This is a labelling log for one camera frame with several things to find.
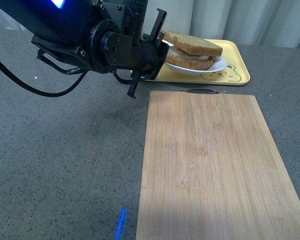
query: black robotic arm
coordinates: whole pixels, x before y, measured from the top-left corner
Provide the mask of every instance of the black robotic arm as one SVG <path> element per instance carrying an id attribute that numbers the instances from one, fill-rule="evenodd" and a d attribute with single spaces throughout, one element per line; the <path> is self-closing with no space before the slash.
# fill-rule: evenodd
<path id="1" fill-rule="evenodd" d="M 119 82 L 131 85 L 128 95 L 133 98 L 138 82 L 157 77 L 169 50 L 160 33 L 167 15 L 161 9 L 151 34 L 141 37 L 147 4 L 148 0 L 0 0 L 0 8 L 34 34 L 31 42 L 39 48 L 38 59 L 82 78 L 87 71 L 113 73 Z M 44 54 L 75 68 L 61 69 Z M 117 69 L 132 70 L 132 79 L 121 79 Z"/>

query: cartoon bear print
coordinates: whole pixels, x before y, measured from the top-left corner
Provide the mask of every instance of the cartoon bear print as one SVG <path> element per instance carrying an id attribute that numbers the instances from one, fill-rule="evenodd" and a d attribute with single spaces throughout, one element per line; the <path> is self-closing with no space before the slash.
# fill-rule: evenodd
<path id="1" fill-rule="evenodd" d="M 236 72 L 236 66 L 228 64 L 225 69 L 218 72 L 207 72 L 201 74 L 201 77 L 207 81 L 218 81 L 220 78 L 226 78 L 227 82 L 238 83 L 241 81 L 241 76 Z"/>

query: bamboo cutting board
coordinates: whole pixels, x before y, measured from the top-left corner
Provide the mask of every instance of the bamboo cutting board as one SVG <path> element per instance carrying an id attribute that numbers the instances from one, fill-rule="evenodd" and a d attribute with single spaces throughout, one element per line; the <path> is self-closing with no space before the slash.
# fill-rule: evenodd
<path id="1" fill-rule="evenodd" d="M 137 240 L 300 240 L 300 201 L 254 96 L 152 91 Z"/>

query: blue light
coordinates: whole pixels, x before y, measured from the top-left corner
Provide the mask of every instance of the blue light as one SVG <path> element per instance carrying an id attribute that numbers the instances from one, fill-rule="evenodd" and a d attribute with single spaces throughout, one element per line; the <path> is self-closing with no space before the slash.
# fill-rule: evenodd
<path id="1" fill-rule="evenodd" d="M 118 240 L 120 238 L 121 230 L 122 230 L 122 225 L 125 222 L 125 215 L 126 215 L 126 209 L 123 208 L 122 212 L 121 212 L 120 221 L 119 221 L 119 224 L 118 224 L 118 230 L 116 231 L 116 235 L 115 235 L 115 239 L 116 240 Z"/>
<path id="2" fill-rule="evenodd" d="M 62 8 L 66 0 L 51 0 L 58 9 Z"/>

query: bread slice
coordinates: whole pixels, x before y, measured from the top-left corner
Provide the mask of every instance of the bread slice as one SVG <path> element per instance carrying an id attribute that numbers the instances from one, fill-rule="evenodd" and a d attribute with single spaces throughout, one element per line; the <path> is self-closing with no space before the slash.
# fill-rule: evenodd
<path id="1" fill-rule="evenodd" d="M 188 60 L 188 59 L 184 59 L 182 57 L 173 55 L 173 54 L 171 54 L 170 51 L 168 51 L 165 61 L 169 64 L 173 64 L 173 65 L 185 68 L 185 69 L 207 70 L 214 63 L 215 57 L 210 56 L 207 60 Z"/>
<path id="2" fill-rule="evenodd" d="M 222 47 L 202 38 L 172 31 L 162 30 L 161 32 L 164 34 L 164 40 L 182 49 L 189 55 L 213 57 L 220 57 L 222 55 Z"/>

